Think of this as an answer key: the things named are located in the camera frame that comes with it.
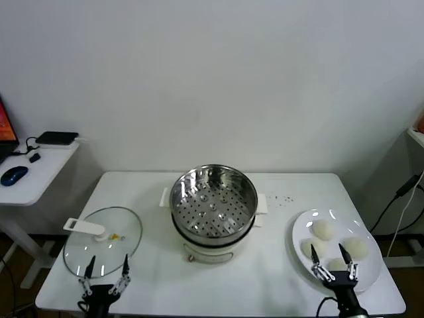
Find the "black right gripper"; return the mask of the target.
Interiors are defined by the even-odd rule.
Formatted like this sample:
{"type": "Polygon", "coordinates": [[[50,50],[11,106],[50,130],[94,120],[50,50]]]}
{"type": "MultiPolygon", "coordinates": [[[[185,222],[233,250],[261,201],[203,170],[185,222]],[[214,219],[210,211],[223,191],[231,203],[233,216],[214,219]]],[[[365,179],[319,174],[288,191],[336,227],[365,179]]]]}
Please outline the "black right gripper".
{"type": "Polygon", "coordinates": [[[358,264],[354,263],[349,252],[339,243],[344,263],[347,266],[347,271],[329,271],[320,263],[315,247],[311,244],[311,259],[313,262],[312,272],[315,277],[322,282],[326,282],[326,288],[335,290],[350,290],[353,291],[357,285],[358,264]]]}

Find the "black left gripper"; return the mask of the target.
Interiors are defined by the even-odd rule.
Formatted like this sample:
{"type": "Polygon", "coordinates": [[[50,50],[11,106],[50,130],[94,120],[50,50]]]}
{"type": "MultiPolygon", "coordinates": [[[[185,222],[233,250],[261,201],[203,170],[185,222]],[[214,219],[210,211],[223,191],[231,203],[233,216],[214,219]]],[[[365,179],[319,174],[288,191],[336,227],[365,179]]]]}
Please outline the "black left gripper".
{"type": "Polygon", "coordinates": [[[128,254],[125,255],[121,277],[115,285],[103,284],[91,286],[90,279],[93,273],[95,259],[96,256],[92,256],[85,268],[83,277],[78,280],[83,290],[82,299],[89,307],[98,307],[100,305],[110,306],[116,302],[117,295],[121,295],[131,282],[129,276],[129,256],[128,254]]]}

